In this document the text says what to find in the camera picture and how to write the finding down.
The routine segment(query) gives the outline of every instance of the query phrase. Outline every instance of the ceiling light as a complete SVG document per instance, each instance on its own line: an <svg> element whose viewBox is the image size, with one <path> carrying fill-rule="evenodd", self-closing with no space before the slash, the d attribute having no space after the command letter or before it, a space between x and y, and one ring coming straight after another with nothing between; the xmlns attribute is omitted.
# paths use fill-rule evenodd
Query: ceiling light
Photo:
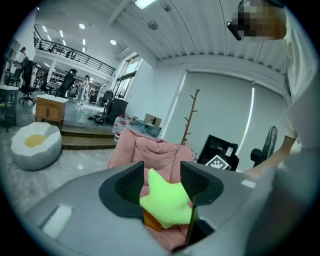
<svg viewBox="0 0 320 256"><path fill-rule="evenodd" d="M136 0L134 4L141 10L146 8L148 5L151 5L156 0Z"/></svg>

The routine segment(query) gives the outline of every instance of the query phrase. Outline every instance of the wooden steps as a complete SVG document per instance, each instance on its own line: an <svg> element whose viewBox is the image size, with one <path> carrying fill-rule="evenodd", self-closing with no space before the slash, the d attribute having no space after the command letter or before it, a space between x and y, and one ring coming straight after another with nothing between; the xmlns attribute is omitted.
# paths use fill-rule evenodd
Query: wooden steps
<svg viewBox="0 0 320 256"><path fill-rule="evenodd" d="M117 145L107 130L64 126L61 135L63 150L109 150Z"/></svg>

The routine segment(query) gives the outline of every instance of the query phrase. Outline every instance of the pink cushion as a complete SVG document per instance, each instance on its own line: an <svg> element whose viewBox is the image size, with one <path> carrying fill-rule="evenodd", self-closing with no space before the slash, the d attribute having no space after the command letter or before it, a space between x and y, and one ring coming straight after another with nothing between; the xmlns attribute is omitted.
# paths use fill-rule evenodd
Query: pink cushion
<svg viewBox="0 0 320 256"><path fill-rule="evenodd" d="M165 142L161 139L152 139L146 135L128 129L122 131L116 148L107 167L129 165L144 161L144 186L140 197L149 194L148 172L154 168L166 181L180 182L180 162L191 162L192 151L184 145ZM161 232L146 227L150 234L166 249L183 246L186 242L189 225L179 225Z"/></svg>

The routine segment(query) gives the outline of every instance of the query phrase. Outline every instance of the coat rack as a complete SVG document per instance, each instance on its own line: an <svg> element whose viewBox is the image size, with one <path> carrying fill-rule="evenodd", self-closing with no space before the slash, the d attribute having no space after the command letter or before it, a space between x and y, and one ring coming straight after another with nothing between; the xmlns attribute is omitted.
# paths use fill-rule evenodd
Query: coat rack
<svg viewBox="0 0 320 256"><path fill-rule="evenodd" d="M190 95L191 98L193 99L193 103L192 103L192 108L191 108L191 112L190 112L190 115L189 115L189 119L187 119L185 117L185 120L187 121L187 123L185 124L185 132L184 132L184 135L183 135L183 138L182 138L181 145L185 145L186 144L187 135L191 134L191 132L188 132L188 129L189 129L189 125L190 125L193 113L198 111L198 110L194 110L194 109L195 109L196 100L197 100L197 96L198 96L198 92L199 91L200 91L199 89L196 89L194 96Z"/></svg>

